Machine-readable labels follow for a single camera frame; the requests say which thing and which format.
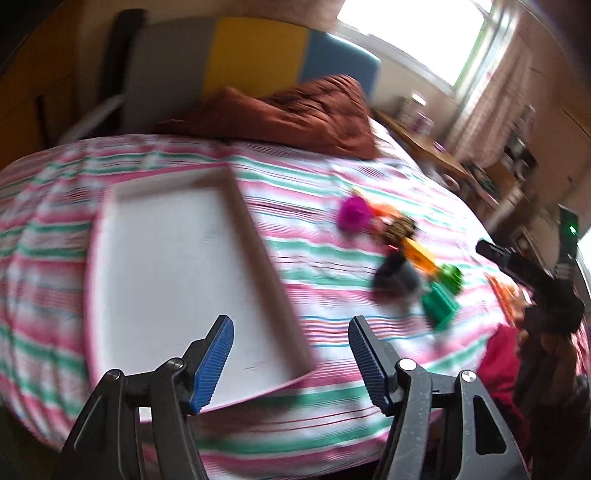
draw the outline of headboard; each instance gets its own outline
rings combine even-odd
[[[263,96],[347,74],[371,97],[380,61],[331,34],[260,18],[194,17],[142,28],[129,53],[123,131],[136,131],[233,86]]]

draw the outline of yellow block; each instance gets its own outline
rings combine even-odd
[[[404,256],[413,262],[416,267],[423,270],[427,275],[437,273],[439,267],[435,263],[435,257],[420,243],[410,238],[404,238],[402,246],[404,247]]]
[[[221,18],[213,35],[202,97],[232,86],[258,97],[296,85],[309,31],[262,18]]]

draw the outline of wooden table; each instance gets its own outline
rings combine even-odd
[[[471,175],[452,155],[435,148],[432,138],[406,130],[398,120],[380,110],[374,110],[374,118],[409,146],[411,156],[415,160],[422,158],[430,160],[436,166],[445,170],[446,173],[455,174],[463,179],[470,179]]]

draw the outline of purple toy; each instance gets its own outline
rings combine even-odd
[[[344,232],[359,233],[367,227],[373,215],[365,199],[359,195],[353,195],[341,205],[336,224]]]

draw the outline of ribbed blue pad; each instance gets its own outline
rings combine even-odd
[[[363,383],[365,383],[371,403],[386,414],[391,408],[391,402],[387,396],[388,377],[380,367],[363,333],[354,322],[349,324],[349,345],[353,350],[353,356],[361,372],[361,377],[363,377]]]
[[[199,413],[211,401],[233,343],[234,324],[230,318],[226,318],[195,373],[193,394],[189,402],[194,414]]]

